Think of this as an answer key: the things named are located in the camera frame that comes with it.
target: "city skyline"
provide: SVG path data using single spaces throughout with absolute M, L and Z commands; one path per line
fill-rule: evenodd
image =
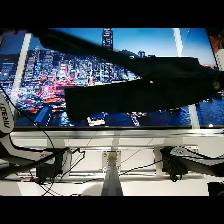
M 56 28 L 65 33 L 102 45 L 103 28 Z M 216 64 L 214 54 L 204 28 L 180 28 L 183 42 L 182 56 L 196 57 L 201 64 Z M 4 39 L 0 54 L 19 53 L 24 33 L 9 34 Z M 128 50 L 135 54 L 176 57 L 176 43 L 172 28 L 113 28 L 114 50 Z M 32 37 L 29 50 L 41 46 L 39 39 Z

